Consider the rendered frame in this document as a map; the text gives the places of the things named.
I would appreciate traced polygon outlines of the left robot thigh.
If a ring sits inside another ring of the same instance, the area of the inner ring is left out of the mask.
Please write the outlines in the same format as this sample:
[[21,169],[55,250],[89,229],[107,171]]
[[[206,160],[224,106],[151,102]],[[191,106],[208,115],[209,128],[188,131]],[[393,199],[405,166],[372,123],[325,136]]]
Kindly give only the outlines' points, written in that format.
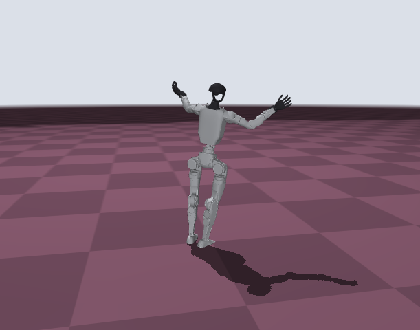
[[202,167],[198,166],[198,156],[192,157],[188,160],[188,168],[190,169],[190,205],[199,205],[199,185],[201,179]]

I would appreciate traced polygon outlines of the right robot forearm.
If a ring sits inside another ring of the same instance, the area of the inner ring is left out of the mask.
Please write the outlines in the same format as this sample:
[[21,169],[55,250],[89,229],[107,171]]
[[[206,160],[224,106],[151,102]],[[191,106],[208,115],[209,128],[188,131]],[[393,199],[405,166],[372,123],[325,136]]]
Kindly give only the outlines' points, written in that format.
[[259,116],[256,116],[256,119],[252,120],[250,122],[250,126],[252,128],[255,128],[259,125],[261,125],[267,118],[269,118],[273,113],[275,113],[274,108],[271,108],[269,110],[264,111],[262,114],[260,114]]

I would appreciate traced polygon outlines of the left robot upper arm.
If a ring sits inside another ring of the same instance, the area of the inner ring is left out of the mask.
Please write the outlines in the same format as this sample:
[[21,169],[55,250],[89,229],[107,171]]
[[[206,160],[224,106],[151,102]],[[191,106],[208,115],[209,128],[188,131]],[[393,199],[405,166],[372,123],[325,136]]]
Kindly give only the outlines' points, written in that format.
[[200,109],[202,108],[202,106],[203,105],[201,105],[201,104],[193,105],[193,104],[188,103],[188,108],[185,111],[187,113],[195,113],[196,115],[199,116],[199,112],[200,112]]

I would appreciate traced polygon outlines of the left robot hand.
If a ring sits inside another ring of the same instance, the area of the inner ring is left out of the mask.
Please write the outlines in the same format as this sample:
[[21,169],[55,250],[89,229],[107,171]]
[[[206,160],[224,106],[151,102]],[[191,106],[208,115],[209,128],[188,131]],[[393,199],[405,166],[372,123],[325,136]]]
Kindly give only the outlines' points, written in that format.
[[183,91],[180,91],[180,89],[177,87],[177,82],[175,82],[175,81],[172,83],[172,88],[173,88],[173,91],[175,92],[175,94],[179,95],[179,97],[181,95],[182,96],[185,96],[186,95]]

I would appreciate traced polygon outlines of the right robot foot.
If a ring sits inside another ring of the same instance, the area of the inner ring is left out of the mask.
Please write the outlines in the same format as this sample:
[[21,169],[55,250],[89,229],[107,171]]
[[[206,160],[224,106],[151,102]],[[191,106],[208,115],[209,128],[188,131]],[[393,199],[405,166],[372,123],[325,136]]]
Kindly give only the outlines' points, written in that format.
[[212,245],[213,243],[215,243],[215,241],[210,240],[210,239],[208,241],[204,241],[204,239],[200,239],[197,246],[200,248],[204,248],[205,246]]

